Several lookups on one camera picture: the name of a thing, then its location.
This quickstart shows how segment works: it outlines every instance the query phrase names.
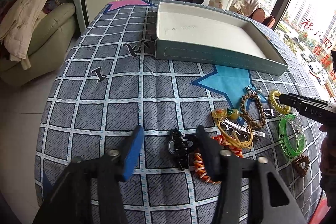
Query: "open box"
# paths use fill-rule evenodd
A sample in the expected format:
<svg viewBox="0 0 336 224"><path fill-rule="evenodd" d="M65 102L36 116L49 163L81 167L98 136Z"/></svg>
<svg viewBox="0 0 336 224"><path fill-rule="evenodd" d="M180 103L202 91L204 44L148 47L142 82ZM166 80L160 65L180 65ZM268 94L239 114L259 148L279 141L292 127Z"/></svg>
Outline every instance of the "open box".
<svg viewBox="0 0 336 224"><path fill-rule="evenodd" d="M208 63L280 76L287 63L249 20L188 3L160 1L156 58Z"/></svg>

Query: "tablecloth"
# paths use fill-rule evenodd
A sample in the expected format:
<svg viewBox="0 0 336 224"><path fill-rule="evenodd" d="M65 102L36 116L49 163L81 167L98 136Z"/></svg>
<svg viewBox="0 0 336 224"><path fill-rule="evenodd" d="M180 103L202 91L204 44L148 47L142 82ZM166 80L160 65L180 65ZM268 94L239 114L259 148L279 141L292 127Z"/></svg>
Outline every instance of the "tablecloth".
<svg viewBox="0 0 336 224"><path fill-rule="evenodd" d="M251 20L273 43L289 65L281 76L202 63L155 59L158 0L109 3L69 51L51 88L38 133L35 186L38 203L50 191L74 156L94 159L116 148L137 124L144 127L144 143L134 175L120 183L129 223L211 223L220 185L201 181L191 167L180 171L167 150L169 130L192 134L203 124L209 135L219 133L210 112L232 107L246 83L262 87L262 104L271 90L318 97L314 83L295 55L268 27ZM215 9L242 17L233 12ZM101 67L101 82L92 70ZM227 81L221 87L214 83ZM258 119L253 102L247 104ZM265 138L253 142L244 157L267 157L295 197L306 219L320 196L319 124L301 117L311 167L299 178L280 146L278 117L268 117ZM291 141L294 133L287 128ZM246 223L248 180L241 185L240 223ZM97 181L92 180L92 213L99 223Z"/></svg>

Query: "tiled floor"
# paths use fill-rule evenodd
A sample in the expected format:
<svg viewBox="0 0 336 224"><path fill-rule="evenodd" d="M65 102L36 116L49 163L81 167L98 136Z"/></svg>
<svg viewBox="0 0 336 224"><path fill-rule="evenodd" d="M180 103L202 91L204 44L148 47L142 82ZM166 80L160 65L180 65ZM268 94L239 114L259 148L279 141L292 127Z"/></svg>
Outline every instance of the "tiled floor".
<svg viewBox="0 0 336 224"><path fill-rule="evenodd" d="M0 190L22 224L37 210L34 159L45 102L57 75L52 72L13 89L0 81Z"/></svg>

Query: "blue gripper pad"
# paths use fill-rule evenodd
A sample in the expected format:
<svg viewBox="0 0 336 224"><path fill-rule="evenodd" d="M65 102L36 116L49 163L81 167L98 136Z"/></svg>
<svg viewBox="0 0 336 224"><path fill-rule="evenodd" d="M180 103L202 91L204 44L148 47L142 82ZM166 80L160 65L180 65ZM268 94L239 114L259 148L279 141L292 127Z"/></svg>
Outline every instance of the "blue gripper pad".
<svg viewBox="0 0 336 224"><path fill-rule="evenodd" d="M130 147L124 160L123 178L125 181L133 174L134 167L138 162L143 136L144 132L142 126L137 126L132 133Z"/></svg>

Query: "green bracelet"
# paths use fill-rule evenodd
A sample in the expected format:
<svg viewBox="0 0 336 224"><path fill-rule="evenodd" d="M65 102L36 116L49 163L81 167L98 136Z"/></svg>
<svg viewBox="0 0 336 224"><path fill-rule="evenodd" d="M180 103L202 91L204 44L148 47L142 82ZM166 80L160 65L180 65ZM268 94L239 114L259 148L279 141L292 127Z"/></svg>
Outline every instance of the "green bracelet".
<svg viewBox="0 0 336 224"><path fill-rule="evenodd" d="M292 148L288 140L286 131L287 122L289 122L294 129L297 144L295 150ZM279 123L279 140L284 153L288 157L293 158L302 153L303 147L305 145L305 135L303 133L301 121L298 116L295 114L287 114L281 119Z"/></svg>

